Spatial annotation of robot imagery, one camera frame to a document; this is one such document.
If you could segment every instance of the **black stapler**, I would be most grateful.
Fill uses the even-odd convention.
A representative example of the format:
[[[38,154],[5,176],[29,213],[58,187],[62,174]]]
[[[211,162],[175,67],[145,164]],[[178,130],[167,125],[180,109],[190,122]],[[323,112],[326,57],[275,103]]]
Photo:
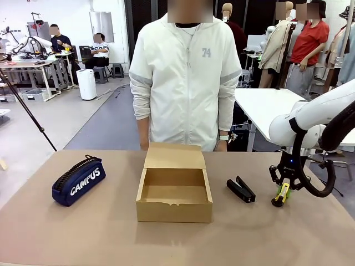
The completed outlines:
[[[235,180],[229,179],[227,187],[246,203],[255,202],[254,192],[237,176]]]

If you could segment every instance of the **cardboard box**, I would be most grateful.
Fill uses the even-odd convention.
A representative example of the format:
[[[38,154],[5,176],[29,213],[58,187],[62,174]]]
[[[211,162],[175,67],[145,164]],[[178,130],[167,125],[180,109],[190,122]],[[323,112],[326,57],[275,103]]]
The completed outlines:
[[[212,196],[201,148],[151,143],[136,207],[139,222],[210,223]]]

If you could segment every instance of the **man in black shirt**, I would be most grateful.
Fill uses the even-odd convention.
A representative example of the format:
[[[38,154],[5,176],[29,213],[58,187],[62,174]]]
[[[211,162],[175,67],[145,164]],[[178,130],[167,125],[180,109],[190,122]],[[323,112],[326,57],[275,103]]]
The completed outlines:
[[[50,39],[50,41],[52,42],[53,51],[55,51],[56,53],[61,53],[62,50],[65,50],[66,47],[71,50],[72,43],[70,42],[70,39],[60,33],[58,25],[52,24],[50,25],[50,27],[50,33],[54,35]]]

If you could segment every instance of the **seated person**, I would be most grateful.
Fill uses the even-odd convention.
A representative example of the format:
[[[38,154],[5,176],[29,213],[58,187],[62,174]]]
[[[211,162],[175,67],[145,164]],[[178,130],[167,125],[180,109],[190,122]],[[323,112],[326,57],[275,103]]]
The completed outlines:
[[[53,28],[56,28],[55,32],[51,32],[54,33],[54,36],[50,39],[50,42],[52,43],[52,50],[56,53],[61,53],[62,50],[65,50],[66,47],[71,50],[72,43],[70,42],[70,39],[60,33],[58,25],[52,24],[50,27],[51,31]]]
[[[86,69],[94,67],[105,67],[110,54],[109,44],[105,42],[105,35],[102,33],[95,34],[95,44],[91,48],[91,54],[94,57],[90,58],[86,63]]]

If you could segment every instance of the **gray stool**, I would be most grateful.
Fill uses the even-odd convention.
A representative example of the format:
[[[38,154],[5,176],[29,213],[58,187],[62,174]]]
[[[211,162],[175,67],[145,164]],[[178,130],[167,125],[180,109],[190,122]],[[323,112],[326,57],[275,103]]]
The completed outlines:
[[[121,64],[112,64],[112,78],[124,78],[123,67]]]
[[[107,72],[105,68],[102,67],[94,67],[94,75],[95,73],[99,73],[100,78],[97,78],[95,75],[95,82],[99,84],[104,84],[106,82],[109,82],[109,78],[107,76]]]

